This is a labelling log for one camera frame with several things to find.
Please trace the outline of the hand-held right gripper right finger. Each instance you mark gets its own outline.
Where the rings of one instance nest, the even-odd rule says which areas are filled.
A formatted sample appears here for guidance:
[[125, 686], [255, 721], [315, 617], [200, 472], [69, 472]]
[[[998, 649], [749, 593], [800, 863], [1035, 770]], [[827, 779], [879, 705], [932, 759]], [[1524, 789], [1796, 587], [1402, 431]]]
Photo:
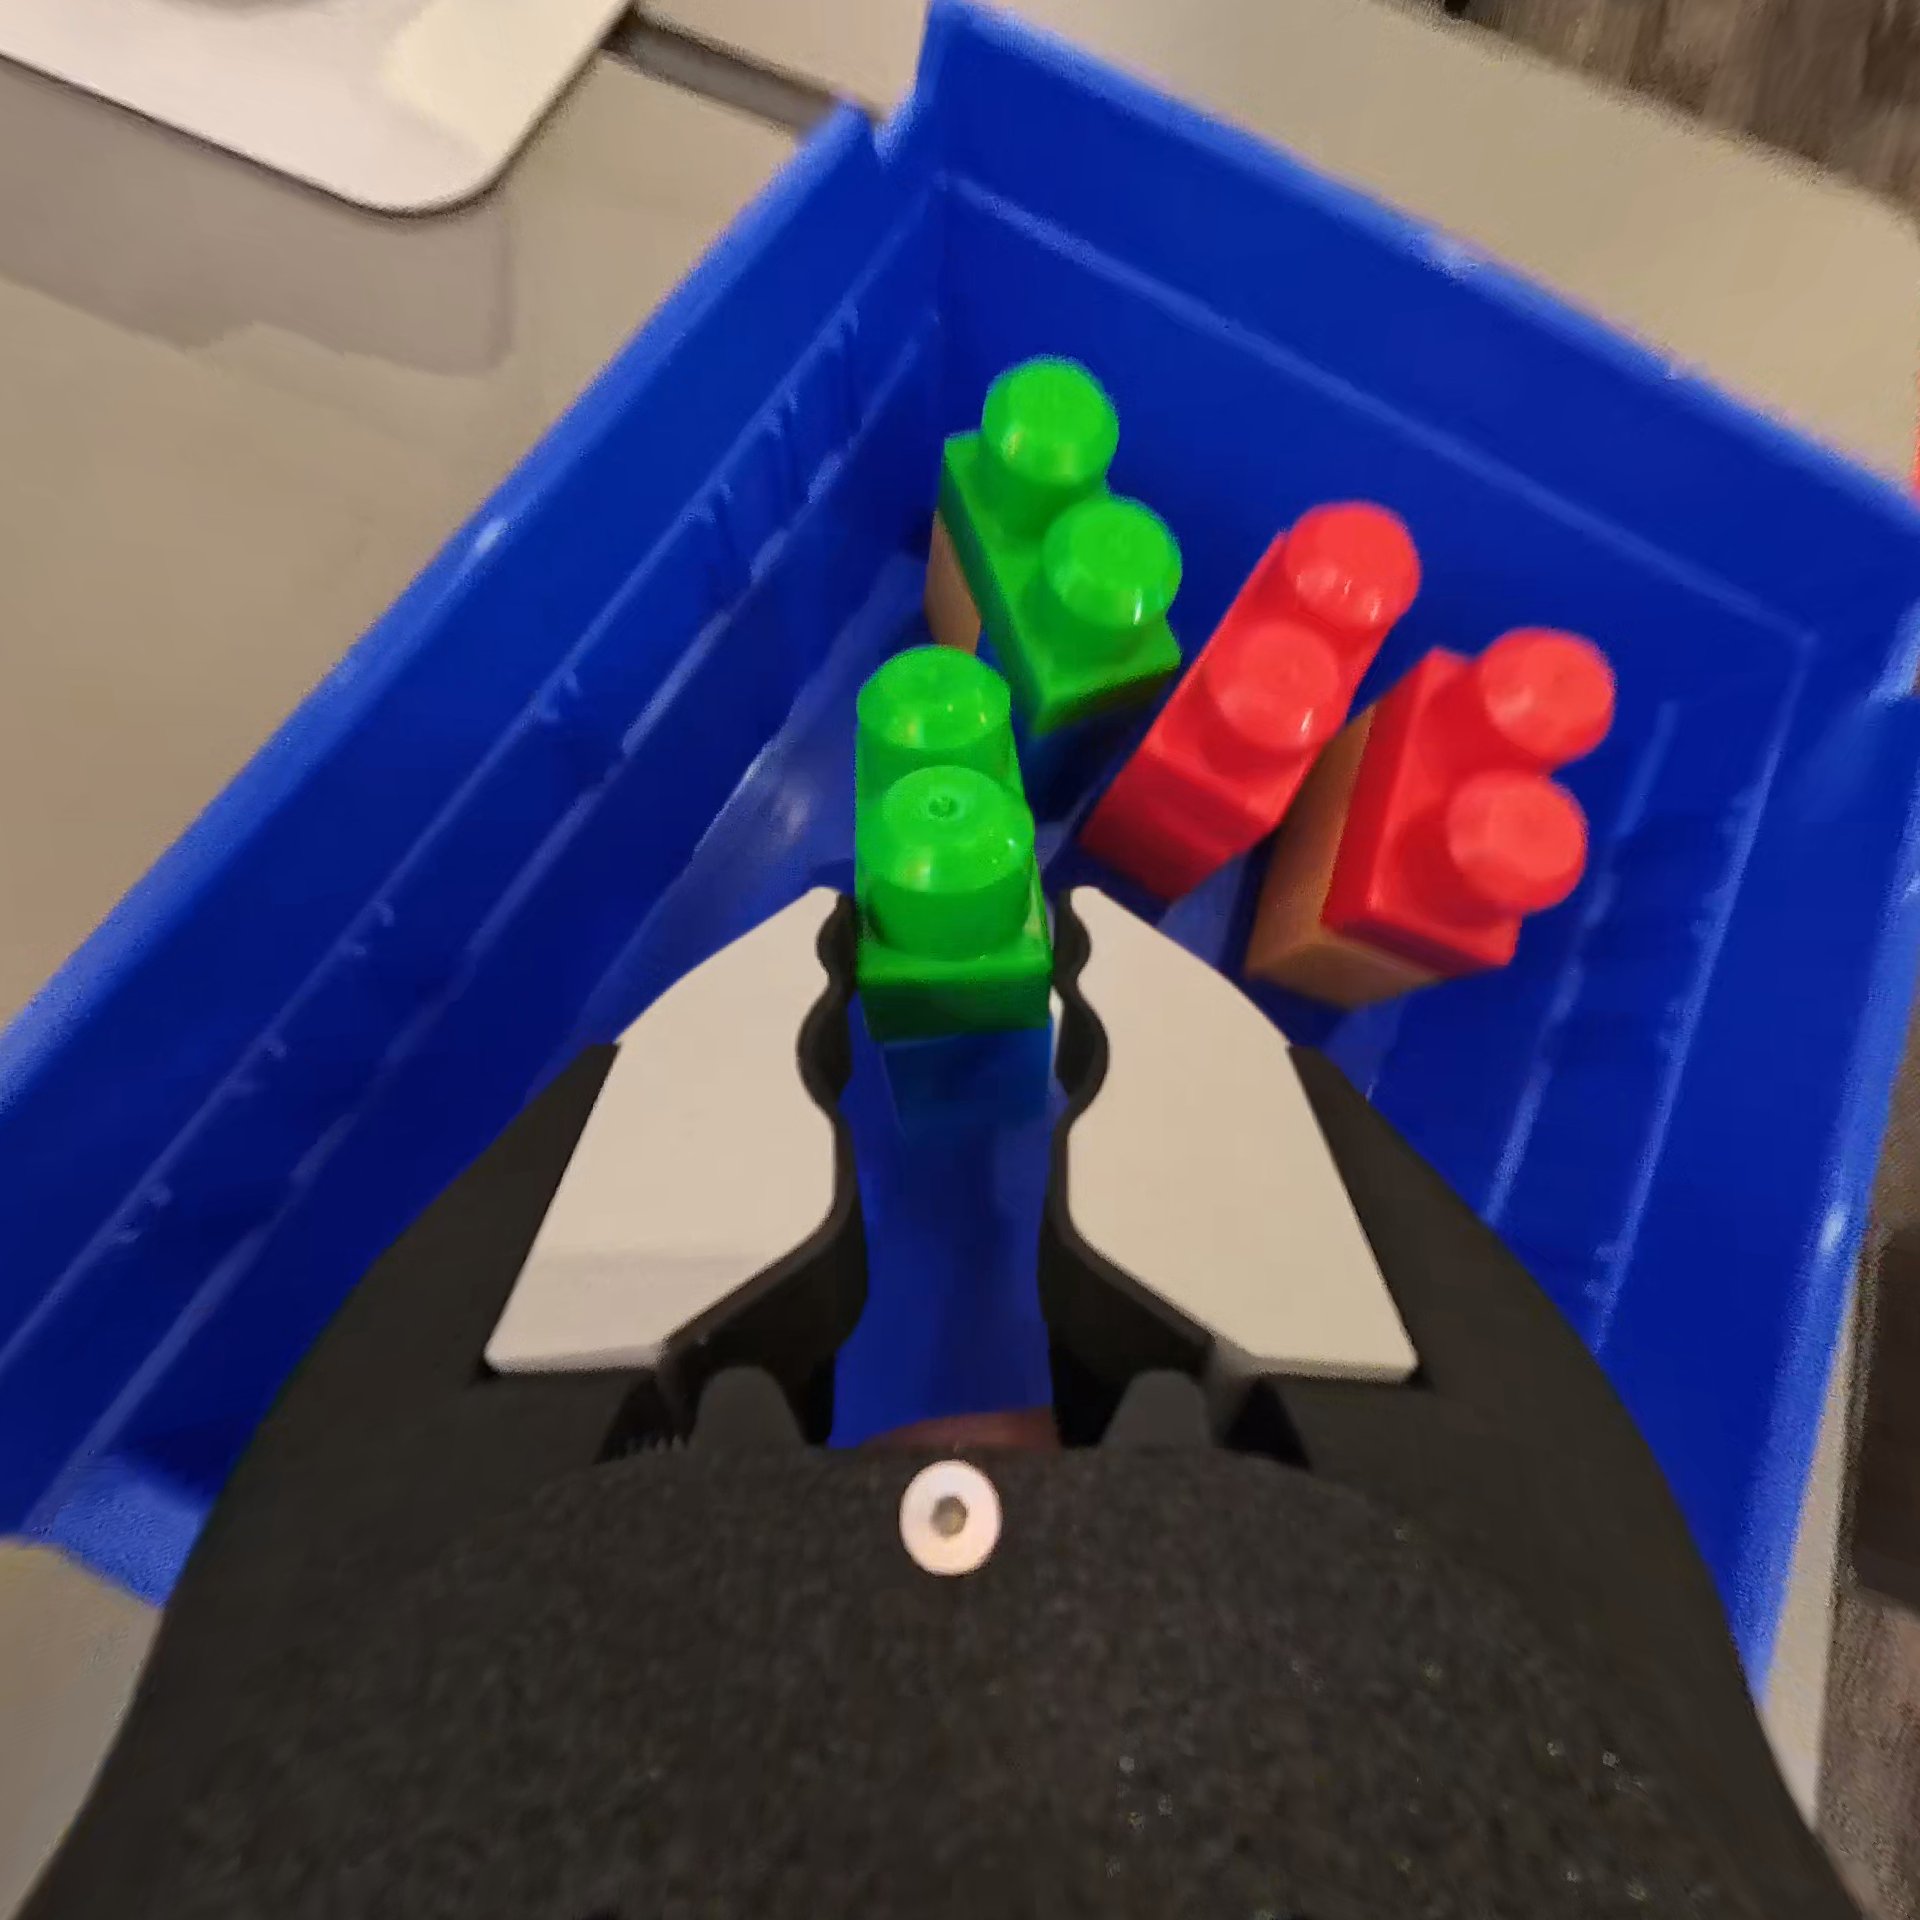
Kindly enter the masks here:
[[1054, 930], [1063, 1111], [1043, 1286], [1112, 1369], [1405, 1381], [1418, 1351], [1295, 1051], [1240, 987], [1092, 886]]

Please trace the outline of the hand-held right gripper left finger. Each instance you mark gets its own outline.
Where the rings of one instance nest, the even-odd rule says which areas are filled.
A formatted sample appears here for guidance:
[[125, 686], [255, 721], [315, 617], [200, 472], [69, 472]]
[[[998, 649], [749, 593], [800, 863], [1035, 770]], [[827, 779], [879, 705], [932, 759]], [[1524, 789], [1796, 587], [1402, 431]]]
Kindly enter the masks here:
[[847, 907], [807, 888], [618, 1035], [486, 1341], [491, 1371], [663, 1361], [829, 1223], [847, 1189]]

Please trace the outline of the blue plastic bin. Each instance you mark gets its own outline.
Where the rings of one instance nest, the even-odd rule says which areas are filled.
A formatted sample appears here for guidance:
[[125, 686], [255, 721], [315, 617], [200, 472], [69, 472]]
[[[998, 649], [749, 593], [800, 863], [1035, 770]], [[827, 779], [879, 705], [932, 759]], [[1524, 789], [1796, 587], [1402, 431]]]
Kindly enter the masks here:
[[4, 1535], [165, 1601], [278, 1384], [645, 930], [851, 859], [944, 435], [1067, 353], [1180, 633], [1375, 496], [1432, 647], [1616, 661], [1589, 879], [1308, 1021], [1591, 1344], [1765, 1666], [1915, 970], [1915, 505], [1453, 238], [981, 7], [834, 113], [4, 1035]]

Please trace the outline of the red two-stud toy block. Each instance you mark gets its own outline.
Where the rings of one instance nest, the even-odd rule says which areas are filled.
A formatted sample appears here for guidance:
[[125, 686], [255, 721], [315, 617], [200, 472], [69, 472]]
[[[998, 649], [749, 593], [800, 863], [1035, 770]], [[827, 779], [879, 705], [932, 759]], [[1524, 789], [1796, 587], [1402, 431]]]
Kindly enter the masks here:
[[1589, 870], [1589, 815], [1560, 775], [1613, 727], [1608, 656], [1549, 629], [1474, 656], [1436, 647], [1366, 721], [1323, 926], [1437, 979], [1507, 968]]
[[1147, 818], [1223, 863], [1267, 838], [1421, 587], [1397, 513], [1318, 503], [1279, 530], [1143, 736]]

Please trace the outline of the green two-stud toy block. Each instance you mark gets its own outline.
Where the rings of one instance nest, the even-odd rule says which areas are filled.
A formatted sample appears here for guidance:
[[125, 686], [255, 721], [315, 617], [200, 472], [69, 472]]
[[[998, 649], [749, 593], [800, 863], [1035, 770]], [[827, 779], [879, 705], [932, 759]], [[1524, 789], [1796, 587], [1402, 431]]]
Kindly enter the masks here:
[[1079, 361], [1002, 370], [946, 439], [936, 522], [1029, 739], [1155, 702], [1183, 664], [1170, 627], [1183, 553], [1112, 490], [1119, 418]]
[[879, 1045], [1044, 1026], [1050, 913], [1012, 693], [924, 642], [855, 697], [855, 985]]

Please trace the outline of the grey desk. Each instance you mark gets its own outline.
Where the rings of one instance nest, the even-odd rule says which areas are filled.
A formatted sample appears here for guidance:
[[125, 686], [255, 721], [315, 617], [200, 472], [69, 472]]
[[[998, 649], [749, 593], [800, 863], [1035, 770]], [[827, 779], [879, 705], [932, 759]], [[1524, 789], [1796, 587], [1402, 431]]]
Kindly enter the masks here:
[[[894, 119], [935, 7], [667, 5], [664, 25], [826, 90], [818, 134], [843, 109]], [[964, 7], [1437, 230], [1844, 461], [1912, 462], [1915, 209], [1432, 5]], [[70, 87], [4, 85], [4, 1035], [807, 141], [596, 58], [486, 195], [378, 221]], [[901, 641], [855, 672], [852, 706]], [[802, 735], [852, 753], [851, 730]], [[726, 947], [839, 873], [852, 857], [723, 941], [638, 937], [613, 1010], [320, 1322], [196, 1538], [343, 1302], [526, 1102], [698, 968], [692, 935]], [[99, 1734], [4, 1706], [4, 1821], [79, 1743], [18, 1889], [74, 1821], [170, 1593], [4, 1535], [4, 1675], [52, 1689], [62, 1643], [107, 1646]]]

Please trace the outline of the dark furniture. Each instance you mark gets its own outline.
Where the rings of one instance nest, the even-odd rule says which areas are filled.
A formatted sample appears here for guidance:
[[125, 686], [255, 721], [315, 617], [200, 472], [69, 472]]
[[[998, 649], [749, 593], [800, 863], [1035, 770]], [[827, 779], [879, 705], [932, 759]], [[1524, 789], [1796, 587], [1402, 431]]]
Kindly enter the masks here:
[[1879, 1255], [1855, 1450], [1854, 1563], [1863, 1587], [1918, 1614], [1918, 1227]]

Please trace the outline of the white stand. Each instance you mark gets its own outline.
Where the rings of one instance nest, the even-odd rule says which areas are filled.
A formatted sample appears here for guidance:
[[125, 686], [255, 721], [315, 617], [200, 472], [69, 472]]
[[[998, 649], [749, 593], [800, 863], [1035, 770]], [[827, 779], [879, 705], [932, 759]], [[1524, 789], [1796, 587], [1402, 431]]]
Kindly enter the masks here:
[[474, 202], [623, 3], [4, 3], [2, 53], [370, 211]]

